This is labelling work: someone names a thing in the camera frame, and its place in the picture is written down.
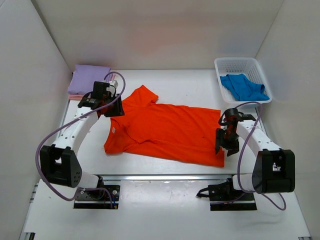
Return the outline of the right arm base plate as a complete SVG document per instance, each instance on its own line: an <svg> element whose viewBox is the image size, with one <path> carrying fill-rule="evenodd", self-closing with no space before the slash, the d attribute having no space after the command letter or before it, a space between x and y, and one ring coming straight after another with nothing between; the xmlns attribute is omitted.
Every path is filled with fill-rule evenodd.
<svg viewBox="0 0 320 240"><path fill-rule="evenodd" d="M222 179L221 183L209 184L200 189L196 197L209 198L210 211L256 211L253 193L245 193L233 187L232 178Z"/></svg>

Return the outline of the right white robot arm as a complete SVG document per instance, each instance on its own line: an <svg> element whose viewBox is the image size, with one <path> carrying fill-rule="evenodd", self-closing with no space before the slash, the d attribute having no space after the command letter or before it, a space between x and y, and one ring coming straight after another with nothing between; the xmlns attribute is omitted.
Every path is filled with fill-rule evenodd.
<svg viewBox="0 0 320 240"><path fill-rule="evenodd" d="M252 173L238 172L224 187L226 198L236 200L242 192L271 194L295 190L295 154L274 143L258 127L257 119L237 108L229 108L223 112L218 124L216 153L224 149L228 156L239 154L241 161L245 148L249 147L256 157Z"/></svg>

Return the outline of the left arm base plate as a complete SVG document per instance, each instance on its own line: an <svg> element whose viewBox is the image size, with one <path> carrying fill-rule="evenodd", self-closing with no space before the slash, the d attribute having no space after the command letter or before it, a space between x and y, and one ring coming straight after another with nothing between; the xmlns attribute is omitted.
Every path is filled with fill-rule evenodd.
<svg viewBox="0 0 320 240"><path fill-rule="evenodd" d="M119 208L121 182L104 180L105 190L84 191L77 193L73 202L74 209L117 210Z"/></svg>

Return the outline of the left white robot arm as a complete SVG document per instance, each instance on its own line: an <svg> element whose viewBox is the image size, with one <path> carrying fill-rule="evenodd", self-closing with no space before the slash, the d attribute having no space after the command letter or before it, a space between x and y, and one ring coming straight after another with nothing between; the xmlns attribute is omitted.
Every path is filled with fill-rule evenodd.
<svg viewBox="0 0 320 240"><path fill-rule="evenodd" d="M94 82L93 90L86 93L77 105L73 120L52 145L39 151L40 168L51 184L87 189L93 199L104 195L100 177L82 170L77 154L91 127L101 116L123 116L122 100L117 93L118 82Z"/></svg>

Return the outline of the orange t-shirt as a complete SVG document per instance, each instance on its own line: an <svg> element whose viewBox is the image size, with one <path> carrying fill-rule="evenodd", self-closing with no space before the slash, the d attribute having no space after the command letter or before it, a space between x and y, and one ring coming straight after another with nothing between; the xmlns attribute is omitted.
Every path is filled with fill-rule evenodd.
<svg viewBox="0 0 320 240"><path fill-rule="evenodd" d="M221 111L158 103L158 98L142 85L122 101L124 115L110 119L105 153L224 167L224 151L215 151Z"/></svg>

